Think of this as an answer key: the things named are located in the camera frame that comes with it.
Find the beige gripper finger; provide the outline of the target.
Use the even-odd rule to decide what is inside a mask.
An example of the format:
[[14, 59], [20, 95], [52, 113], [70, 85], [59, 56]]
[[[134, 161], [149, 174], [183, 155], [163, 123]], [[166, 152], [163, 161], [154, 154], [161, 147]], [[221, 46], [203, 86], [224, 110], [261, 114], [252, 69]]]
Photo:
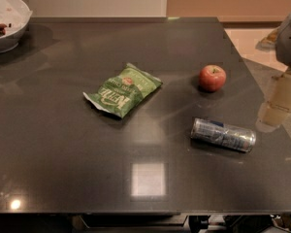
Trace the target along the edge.
[[256, 128], [273, 132], [291, 115], [291, 67], [280, 75], [272, 76], [256, 120]]

